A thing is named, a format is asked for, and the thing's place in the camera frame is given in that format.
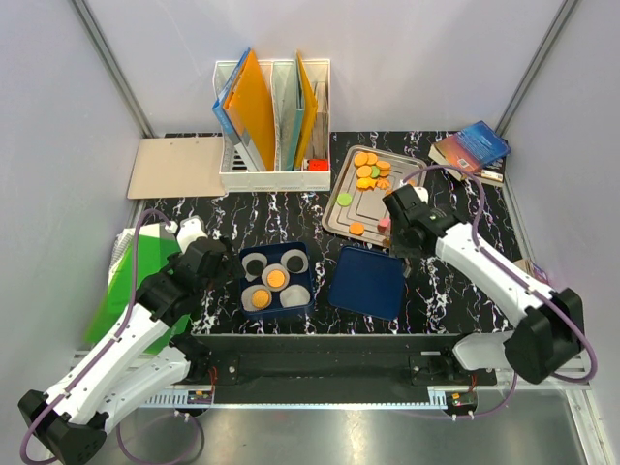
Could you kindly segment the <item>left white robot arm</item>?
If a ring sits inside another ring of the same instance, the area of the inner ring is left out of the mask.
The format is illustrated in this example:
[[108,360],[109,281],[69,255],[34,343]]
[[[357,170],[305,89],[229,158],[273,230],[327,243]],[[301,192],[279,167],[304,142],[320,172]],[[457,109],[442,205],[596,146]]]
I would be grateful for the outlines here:
[[175,334],[151,361],[129,368],[179,320],[197,312],[204,294],[243,275],[226,236],[207,236],[200,218],[166,223],[178,252],[158,272],[131,285],[128,305],[87,356],[45,391],[29,390],[18,402],[28,425],[20,458],[29,464],[31,438],[50,452],[49,463],[85,464],[108,434],[136,408],[175,383],[196,384],[214,375],[210,350],[189,332]]

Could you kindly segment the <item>black round cookie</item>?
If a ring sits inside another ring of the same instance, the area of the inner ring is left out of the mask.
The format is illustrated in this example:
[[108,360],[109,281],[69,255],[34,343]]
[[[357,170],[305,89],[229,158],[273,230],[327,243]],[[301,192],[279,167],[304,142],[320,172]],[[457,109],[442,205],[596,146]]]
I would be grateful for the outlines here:
[[287,261],[287,267],[290,272],[299,273],[304,268],[304,260],[300,256],[292,256]]
[[260,260],[252,260],[247,264],[247,271],[249,274],[260,275],[263,273],[264,264]]

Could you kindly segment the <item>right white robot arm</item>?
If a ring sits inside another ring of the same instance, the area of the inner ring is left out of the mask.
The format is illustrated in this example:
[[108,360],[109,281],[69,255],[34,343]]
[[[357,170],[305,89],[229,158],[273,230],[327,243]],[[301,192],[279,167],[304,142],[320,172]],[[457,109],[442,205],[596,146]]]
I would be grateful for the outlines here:
[[585,348],[583,304],[572,289],[556,291],[529,276],[451,209],[432,208],[424,189],[404,185],[386,195],[390,250],[398,258],[424,253],[466,276],[503,312],[512,329],[464,336],[440,359],[440,372],[461,384],[479,369],[512,369],[539,384]]

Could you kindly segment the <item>orange round cookie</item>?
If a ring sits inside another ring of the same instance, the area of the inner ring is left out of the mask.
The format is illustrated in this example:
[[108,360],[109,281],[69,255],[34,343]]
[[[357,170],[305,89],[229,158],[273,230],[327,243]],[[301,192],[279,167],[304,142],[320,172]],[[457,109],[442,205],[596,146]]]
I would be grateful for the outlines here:
[[282,288],[287,282],[287,277],[282,270],[273,269],[267,274],[266,281],[272,288]]
[[257,291],[253,292],[251,296],[251,303],[258,310],[265,309],[271,303],[270,291],[258,289]]

